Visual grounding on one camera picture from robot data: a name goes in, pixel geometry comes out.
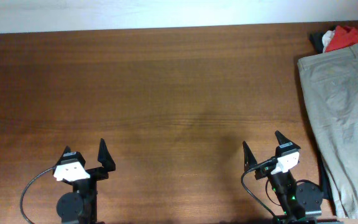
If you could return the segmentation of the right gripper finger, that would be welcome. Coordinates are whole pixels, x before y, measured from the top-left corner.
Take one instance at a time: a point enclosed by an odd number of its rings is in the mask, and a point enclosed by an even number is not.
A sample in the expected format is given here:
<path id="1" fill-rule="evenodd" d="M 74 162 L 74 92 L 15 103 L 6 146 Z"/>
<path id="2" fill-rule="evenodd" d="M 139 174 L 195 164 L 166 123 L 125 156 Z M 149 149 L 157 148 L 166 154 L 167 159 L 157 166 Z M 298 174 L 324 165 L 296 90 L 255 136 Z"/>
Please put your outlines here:
<path id="1" fill-rule="evenodd" d="M 245 141 L 243 141 L 242 146 L 244 150 L 244 171 L 247 172 L 248 170 L 253 169 L 257 165 L 257 161 L 249 145 Z"/>
<path id="2" fill-rule="evenodd" d="M 279 143 L 280 148 L 284 148 L 284 147 L 287 147 L 287 146 L 293 146 L 296 149 L 300 149 L 299 145 L 297 145 L 293 141 L 289 140 L 280 131 L 275 131 L 275 136 L 277 138 L 277 141 Z"/>

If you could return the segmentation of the khaki shorts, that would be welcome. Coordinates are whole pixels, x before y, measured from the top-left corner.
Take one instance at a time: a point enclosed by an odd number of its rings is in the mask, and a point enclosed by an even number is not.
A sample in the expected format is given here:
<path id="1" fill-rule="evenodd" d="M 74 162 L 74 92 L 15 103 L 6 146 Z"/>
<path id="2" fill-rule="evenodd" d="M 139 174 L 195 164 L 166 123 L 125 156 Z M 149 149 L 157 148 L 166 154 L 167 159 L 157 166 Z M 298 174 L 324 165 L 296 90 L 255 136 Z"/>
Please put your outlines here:
<path id="1" fill-rule="evenodd" d="M 336 215 L 358 219 L 358 44 L 298 60 Z"/>

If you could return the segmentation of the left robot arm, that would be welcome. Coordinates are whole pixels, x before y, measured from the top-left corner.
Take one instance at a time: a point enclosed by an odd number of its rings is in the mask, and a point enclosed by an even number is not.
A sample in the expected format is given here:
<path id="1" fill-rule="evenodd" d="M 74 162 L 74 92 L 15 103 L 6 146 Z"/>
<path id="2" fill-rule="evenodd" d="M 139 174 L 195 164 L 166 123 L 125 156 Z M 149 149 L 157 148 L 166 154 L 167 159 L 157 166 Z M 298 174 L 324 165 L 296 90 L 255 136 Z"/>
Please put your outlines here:
<path id="1" fill-rule="evenodd" d="M 98 223 L 97 183 L 109 178 L 109 173 L 116 170 L 105 140 L 100 139 L 99 167 L 85 168 L 85 159 L 80 152 L 73 152 L 67 146 L 56 163 L 53 176 L 58 182 L 72 186 L 72 191 L 64 194 L 57 202 L 57 214 L 63 224 Z"/>

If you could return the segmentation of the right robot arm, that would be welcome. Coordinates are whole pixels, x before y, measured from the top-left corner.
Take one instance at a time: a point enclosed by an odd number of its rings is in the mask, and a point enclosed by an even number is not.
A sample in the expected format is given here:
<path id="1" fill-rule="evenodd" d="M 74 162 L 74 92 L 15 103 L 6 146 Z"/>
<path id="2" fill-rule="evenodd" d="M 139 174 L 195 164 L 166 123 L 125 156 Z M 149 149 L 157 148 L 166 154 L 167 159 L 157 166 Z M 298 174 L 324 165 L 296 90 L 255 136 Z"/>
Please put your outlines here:
<path id="1" fill-rule="evenodd" d="M 273 223 L 317 223 L 322 214 L 323 192 L 320 187 L 309 180 L 295 180 L 290 170 L 299 163 L 301 147 L 275 131 L 278 146 L 275 155 L 258 163 L 249 145 L 242 143 L 244 150 L 244 173 L 241 184 L 246 192 L 272 215 Z M 283 210 L 283 215 L 276 215 L 272 209 L 256 197 L 246 186 L 244 177 L 253 172 L 255 178 L 267 179 Z"/>

